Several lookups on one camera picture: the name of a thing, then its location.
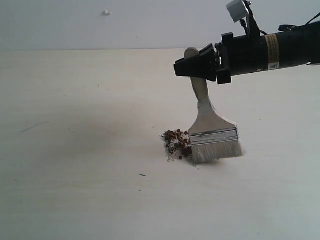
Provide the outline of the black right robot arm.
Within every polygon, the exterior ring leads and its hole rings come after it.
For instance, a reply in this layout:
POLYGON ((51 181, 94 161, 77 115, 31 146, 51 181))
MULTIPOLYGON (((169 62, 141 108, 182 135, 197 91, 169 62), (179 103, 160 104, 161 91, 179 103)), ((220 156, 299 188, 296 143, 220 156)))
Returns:
POLYGON ((225 33, 221 42, 209 44, 196 56, 174 63, 179 77, 195 77, 229 84, 233 76, 319 65, 320 23, 290 26, 267 35, 237 36, 225 33))

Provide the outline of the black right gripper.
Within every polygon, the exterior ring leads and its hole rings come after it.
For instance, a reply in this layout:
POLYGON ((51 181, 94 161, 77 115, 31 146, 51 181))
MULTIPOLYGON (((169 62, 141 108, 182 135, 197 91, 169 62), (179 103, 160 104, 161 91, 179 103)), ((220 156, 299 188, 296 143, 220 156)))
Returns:
POLYGON ((229 84, 233 76, 263 72, 268 69, 268 47, 264 36, 250 38, 246 35, 234 37, 233 33, 221 36, 216 45, 220 57, 216 66, 216 53, 212 43, 198 50, 188 47, 183 58, 177 60, 173 67, 176 76, 200 78, 229 84))

